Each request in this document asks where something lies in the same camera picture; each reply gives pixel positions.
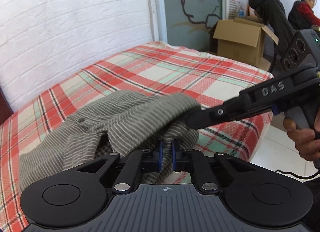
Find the person's right hand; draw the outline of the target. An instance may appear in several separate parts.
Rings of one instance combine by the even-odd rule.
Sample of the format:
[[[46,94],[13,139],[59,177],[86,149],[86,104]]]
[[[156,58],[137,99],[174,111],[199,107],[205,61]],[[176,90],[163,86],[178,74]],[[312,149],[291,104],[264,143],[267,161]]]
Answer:
[[[316,133],[313,129],[299,130],[296,123],[289,118],[284,118],[283,125],[287,136],[295,143],[300,157],[310,162],[319,160],[319,139],[315,139]]]

